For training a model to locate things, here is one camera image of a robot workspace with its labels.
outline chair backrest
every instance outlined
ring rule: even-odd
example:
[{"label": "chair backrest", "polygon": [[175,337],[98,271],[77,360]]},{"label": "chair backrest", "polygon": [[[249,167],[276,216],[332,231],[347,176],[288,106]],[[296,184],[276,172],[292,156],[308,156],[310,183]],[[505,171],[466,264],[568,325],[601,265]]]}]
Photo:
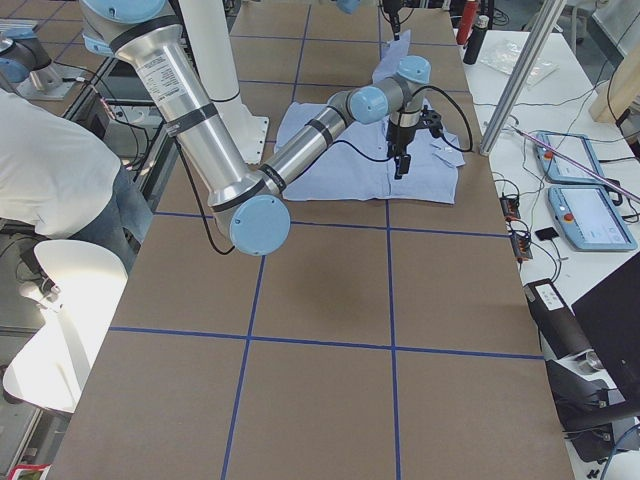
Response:
[{"label": "chair backrest", "polygon": [[59,313],[10,363],[3,378],[14,397],[72,413],[127,282],[120,259],[97,245],[48,240],[35,247],[42,269],[60,287]]}]

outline white shirt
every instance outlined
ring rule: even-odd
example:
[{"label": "white shirt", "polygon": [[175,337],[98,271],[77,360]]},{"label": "white shirt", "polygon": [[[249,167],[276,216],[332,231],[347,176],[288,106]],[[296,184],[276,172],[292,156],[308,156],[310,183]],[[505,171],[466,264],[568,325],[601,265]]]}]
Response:
[{"label": "white shirt", "polygon": [[119,168],[88,130],[0,89],[0,217],[67,238],[107,205]]}]

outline red object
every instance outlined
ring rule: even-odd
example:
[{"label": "red object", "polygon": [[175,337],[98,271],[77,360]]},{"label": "red object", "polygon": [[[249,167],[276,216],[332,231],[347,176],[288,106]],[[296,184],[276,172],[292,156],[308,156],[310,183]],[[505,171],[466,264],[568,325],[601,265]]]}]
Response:
[{"label": "red object", "polygon": [[469,39],[469,33],[471,27],[473,27],[473,21],[476,18],[476,11],[478,10],[477,0],[467,0],[462,12],[462,19],[458,25],[458,35],[456,36],[456,42],[458,45],[464,45]]}]

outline person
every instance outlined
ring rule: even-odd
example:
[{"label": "person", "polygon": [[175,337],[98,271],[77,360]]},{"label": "person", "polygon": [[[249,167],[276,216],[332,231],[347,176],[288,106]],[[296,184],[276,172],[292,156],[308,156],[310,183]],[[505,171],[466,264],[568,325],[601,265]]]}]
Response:
[{"label": "person", "polygon": [[95,243],[127,271],[152,213],[120,159],[93,133],[0,89],[0,218],[39,235]]}]

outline gray floor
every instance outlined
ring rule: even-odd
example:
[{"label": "gray floor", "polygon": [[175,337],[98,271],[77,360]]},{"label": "gray floor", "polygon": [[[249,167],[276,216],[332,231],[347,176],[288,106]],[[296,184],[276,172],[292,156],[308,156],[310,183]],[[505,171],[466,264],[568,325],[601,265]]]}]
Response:
[{"label": "gray floor", "polygon": [[[496,8],[502,10],[509,17],[507,25],[496,27],[496,29],[499,30],[521,30],[522,26],[525,25],[540,8],[540,2],[538,0],[496,0],[495,5]],[[563,29],[563,35],[568,43],[571,32],[571,21],[569,17],[560,17],[558,26]],[[597,35],[597,29],[597,25],[591,21],[587,28],[587,36],[582,44],[578,45],[576,52],[578,62],[580,62],[580,65],[582,65],[583,70],[592,83],[608,79],[614,68],[603,53],[603,49],[606,49],[608,45],[602,44],[603,39],[600,39]]]}]

